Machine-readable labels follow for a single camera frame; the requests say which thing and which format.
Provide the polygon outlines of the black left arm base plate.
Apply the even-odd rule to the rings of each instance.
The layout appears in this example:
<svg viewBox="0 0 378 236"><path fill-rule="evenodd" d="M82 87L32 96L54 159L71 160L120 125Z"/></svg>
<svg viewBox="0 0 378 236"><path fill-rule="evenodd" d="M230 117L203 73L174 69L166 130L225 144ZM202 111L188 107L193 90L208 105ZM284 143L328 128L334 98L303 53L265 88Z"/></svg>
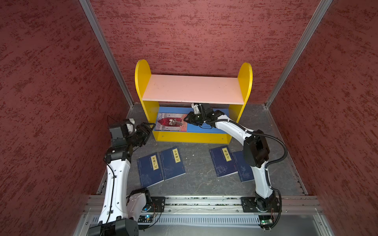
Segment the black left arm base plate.
<svg viewBox="0 0 378 236"><path fill-rule="evenodd" d="M147 202L142 212L164 212L166 198L155 196L147 198Z"/></svg>

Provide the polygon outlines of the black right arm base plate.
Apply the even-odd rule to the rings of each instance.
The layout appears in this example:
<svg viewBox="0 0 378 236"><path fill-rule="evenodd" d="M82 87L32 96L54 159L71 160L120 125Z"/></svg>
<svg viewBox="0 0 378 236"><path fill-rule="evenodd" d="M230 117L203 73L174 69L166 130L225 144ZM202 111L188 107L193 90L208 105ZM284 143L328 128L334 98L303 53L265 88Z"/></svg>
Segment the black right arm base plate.
<svg viewBox="0 0 378 236"><path fill-rule="evenodd" d="M255 197L241 197L241 206L244 213L270 213L272 210L278 213L280 210L280 202L278 198L274 198L265 210L258 209Z"/></svg>

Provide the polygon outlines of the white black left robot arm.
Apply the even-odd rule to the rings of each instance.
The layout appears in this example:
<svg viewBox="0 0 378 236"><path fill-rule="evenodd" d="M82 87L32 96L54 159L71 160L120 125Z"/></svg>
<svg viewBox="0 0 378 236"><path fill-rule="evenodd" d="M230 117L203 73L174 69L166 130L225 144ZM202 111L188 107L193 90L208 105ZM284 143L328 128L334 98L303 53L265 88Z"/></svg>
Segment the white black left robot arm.
<svg viewBox="0 0 378 236"><path fill-rule="evenodd" d="M155 123L135 124L125 119L109 126L111 146L104 156L107 182L104 203L96 226L88 230L90 236L137 236L142 210L150 205L148 189L141 188L127 194L132 154L145 145Z"/></svg>

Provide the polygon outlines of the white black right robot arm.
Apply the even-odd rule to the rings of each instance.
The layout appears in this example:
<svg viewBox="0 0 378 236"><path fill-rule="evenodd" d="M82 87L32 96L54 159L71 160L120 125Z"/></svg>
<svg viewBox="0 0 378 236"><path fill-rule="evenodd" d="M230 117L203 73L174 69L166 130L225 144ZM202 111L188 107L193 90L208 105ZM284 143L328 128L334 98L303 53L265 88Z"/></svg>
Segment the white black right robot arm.
<svg viewBox="0 0 378 236"><path fill-rule="evenodd" d="M261 130L254 131L240 125L224 112L213 110L209 104L193 103L192 109L184 118L185 122L195 126L208 124L226 132L243 146L243 158L255 178L256 207L260 212L267 212L272 208L276 194L266 168L270 153L266 135Z"/></svg>

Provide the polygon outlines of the red Hamlet picture book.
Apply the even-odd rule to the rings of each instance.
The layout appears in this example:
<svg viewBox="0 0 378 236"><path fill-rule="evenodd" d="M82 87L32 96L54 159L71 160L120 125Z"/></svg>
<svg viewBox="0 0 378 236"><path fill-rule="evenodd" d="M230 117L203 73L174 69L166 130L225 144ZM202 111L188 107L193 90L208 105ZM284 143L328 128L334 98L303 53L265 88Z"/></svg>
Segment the red Hamlet picture book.
<svg viewBox="0 0 378 236"><path fill-rule="evenodd" d="M184 121L186 114L158 113L156 131L187 132L188 123Z"/></svg>

